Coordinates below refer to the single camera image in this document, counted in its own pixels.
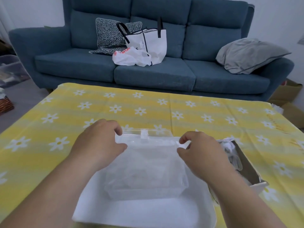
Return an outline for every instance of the black and white patterned pillow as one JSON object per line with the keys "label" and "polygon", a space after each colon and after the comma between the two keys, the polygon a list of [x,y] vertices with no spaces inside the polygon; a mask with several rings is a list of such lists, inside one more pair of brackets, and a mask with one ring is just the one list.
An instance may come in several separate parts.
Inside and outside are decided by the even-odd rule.
{"label": "black and white patterned pillow", "polygon": [[[116,23],[118,21],[96,18],[97,32],[97,50],[92,50],[89,53],[101,53],[112,55],[116,50],[123,51],[127,48],[126,42],[122,34],[119,32]],[[141,30],[142,22],[131,22],[125,24],[130,33]]]}

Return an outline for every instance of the gray pillow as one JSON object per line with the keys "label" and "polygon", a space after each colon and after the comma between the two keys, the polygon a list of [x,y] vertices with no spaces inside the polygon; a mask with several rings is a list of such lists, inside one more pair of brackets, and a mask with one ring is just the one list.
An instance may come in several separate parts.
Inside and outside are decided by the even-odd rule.
{"label": "gray pillow", "polygon": [[[97,32],[97,50],[89,51],[89,53],[101,53],[112,55],[116,50],[123,51],[127,48],[124,37],[119,32],[116,23],[118,21],[96,18],[96,32]],[[141,30],[142,22],[131,22],[125,24],[130,33]]]}
{"label": "gray pillow", "polygon": [[250,74],[255,69],[287,54],[291,52],[270,42],[243,38],[223,46],[216,60],[230,73]]}

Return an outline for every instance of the blue sofa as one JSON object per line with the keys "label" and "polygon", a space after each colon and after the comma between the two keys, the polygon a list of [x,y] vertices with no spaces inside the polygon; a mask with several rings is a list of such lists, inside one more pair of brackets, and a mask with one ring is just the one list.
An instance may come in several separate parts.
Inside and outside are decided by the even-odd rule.
{"label": "blue sofa", "polygon": [[[25,69],[40,88],[74,82],[187,95],[267,101],[293,69],[280,58],[253,74],[218,65],[219,49],[248,35],[254,6],[231,0],[63,0],[65,26],[10,31]],[[167,55],[153,66],[117,66],[97,49],[95,19],[141,21],[167,30]]]}

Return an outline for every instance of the sofa armrest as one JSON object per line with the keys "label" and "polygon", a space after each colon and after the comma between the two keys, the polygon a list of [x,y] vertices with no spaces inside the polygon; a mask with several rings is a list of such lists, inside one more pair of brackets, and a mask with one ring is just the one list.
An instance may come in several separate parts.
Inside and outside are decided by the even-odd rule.
{"label": "sofa armrest", "polygon": [[40,88],[43,79],[41,73],[36,71],[35,56],[71,48],[70,29],[67,26],[14,29],[9,32],[9,37],[22,65]]}
{"label": "sofa armrest", "polygon": [[259,75],[270,80],[267,91],[261,94],[263,101],[267,101],[271,97],[278,86],[286,80],[293,68],[294,63],[287,58],[276,59],[261,68]]}

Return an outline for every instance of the gray floor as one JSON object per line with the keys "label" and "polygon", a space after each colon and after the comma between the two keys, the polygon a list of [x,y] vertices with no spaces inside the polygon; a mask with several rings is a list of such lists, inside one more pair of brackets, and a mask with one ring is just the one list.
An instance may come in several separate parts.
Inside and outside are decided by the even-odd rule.
{"label": "gray floor", "polygon": [[9,87],[5,89],[5,93],[14,104],[15,109],[0,115],[0,133],[48,95],[45,89],[39,89],[32,80]]}

